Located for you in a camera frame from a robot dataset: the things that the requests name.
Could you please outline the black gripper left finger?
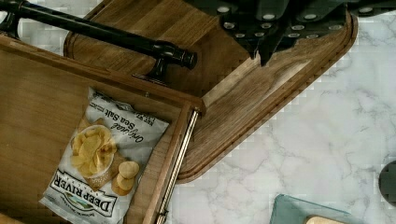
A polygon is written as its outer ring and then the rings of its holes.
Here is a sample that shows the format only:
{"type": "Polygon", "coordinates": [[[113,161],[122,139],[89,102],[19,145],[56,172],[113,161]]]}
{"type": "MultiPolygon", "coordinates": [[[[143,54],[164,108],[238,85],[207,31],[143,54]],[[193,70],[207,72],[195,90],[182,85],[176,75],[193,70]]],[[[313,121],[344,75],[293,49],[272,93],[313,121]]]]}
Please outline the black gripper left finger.
{"type": "Polygon", "coordinates": [[[238,0],[237,10],[220,17],[222,28],[255,59],[269,60],[286,31],[292,0],[238,0]]]}

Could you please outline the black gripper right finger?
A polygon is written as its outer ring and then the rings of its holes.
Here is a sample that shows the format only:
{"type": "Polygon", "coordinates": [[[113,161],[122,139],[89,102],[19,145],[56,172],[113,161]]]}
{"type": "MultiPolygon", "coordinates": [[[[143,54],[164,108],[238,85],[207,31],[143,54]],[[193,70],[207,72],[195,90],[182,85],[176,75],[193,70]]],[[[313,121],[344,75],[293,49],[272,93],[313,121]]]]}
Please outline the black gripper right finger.
{"type": "Polygon", "coordinates": [[[344,0],[269,0],[261,5],[265,16],[273,15],[271,30],[259,43],[261,66],[267,64],[276,51],[294,46],[297,39],[314,39],[341,30],[346,23],[347,3],[344,0]]]}

